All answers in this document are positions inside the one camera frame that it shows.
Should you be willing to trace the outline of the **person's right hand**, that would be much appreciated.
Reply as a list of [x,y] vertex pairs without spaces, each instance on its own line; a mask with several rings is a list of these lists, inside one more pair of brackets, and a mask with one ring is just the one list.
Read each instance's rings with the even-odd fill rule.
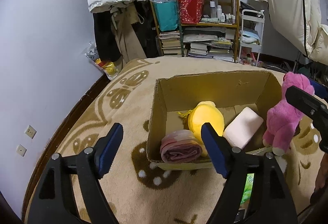
[[314,193],[310,197],[310,204],[313,205],[321,198],[327,187],[328,155],[325,153],[320,163],[320,168],[315,181]]

